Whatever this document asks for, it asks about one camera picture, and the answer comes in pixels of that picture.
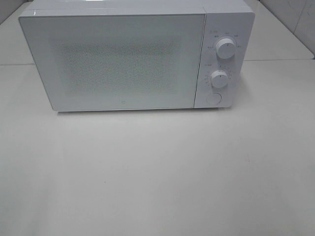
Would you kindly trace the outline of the round white door-release button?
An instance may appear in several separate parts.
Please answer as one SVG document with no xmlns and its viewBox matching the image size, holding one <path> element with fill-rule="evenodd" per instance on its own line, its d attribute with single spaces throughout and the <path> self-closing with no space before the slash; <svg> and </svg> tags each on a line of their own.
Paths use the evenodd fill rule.
<svg viewBox="0 0 315 236">
<path fill-rule="evenodd" d="M 219 93 L 211 93 L 207 96 L 206 102 L 210 107 L 217 107 L 222 100 L 222 96 Z"/>
</svg>

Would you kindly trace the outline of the white microwave knob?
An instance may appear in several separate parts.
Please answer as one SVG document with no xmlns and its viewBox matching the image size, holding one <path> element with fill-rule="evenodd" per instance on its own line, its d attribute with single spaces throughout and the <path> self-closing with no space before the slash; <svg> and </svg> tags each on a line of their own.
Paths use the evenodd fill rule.
<svg viewBox="0 0 315 236">
<path fill-rule="evenodd" d="M 236 41 L 230 36 L 220 37 L 215 43 L 214 48 L 220 59 L 229 59 L 235 55 Z"/>
<path fill-rule="evenodd" d="M 225 70 L 216 70 L 210 75 L 212 87 L 220 89 L 228 84 L 229 75 Z"/>
</svg>

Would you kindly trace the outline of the white microwave door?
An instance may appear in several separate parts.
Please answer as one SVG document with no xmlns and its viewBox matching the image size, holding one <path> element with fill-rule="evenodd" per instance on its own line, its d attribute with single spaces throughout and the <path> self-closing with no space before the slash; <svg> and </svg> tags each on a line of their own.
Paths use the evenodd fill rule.
<svg viewBox="0 0 315 236">
<path fill-rule="evenodd" d="M 194 106 L 203 14 L 19 21 L 55 111 Z"/>
</svg>

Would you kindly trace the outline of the white microwave oven body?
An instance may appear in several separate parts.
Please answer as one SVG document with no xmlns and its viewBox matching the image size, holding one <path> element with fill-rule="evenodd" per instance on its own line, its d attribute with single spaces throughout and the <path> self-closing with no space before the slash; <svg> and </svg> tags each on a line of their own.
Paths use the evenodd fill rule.
<svg viewBox="0 0 315 236">
<path fill-rule="evenodd" d="M 207 96 L 214 92 L 222 96 L 216 108 L 228 108 L 237 91 L 255 19 L 252 9 L 242 0 L 35 0 L 19 19 L 192 14 L 203 14 L 205 21 L 194 106 L 191 109 L 214 108 L 206 102 Z M 230 36 L 237 43 L 235 55 L 229 59 L 220 59 L 214 48 L 214 43 L 223 36 Z M 216 70 L 225 70 L 229 75 L 228 84 L 223 88 L 211 85 L 210 75 Z"/>
</svg>

